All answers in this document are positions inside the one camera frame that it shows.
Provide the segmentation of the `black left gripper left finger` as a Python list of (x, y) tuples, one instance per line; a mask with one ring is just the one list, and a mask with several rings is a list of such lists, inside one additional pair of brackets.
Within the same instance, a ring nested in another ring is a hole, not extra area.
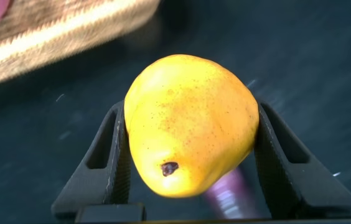
[(89, 205), (127, 203), (131, 162), (124, 123), (124, 102), (105, 115), (82, 161), (51, 206), (60, 221), (76, 218)]

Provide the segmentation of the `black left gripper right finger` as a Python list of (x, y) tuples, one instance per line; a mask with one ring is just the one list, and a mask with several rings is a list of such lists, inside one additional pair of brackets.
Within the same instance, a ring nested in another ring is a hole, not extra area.
[(255, 161), (275, 219), (351, 215), (351, 192), (316, 158), (269, 104), (258, 103)]

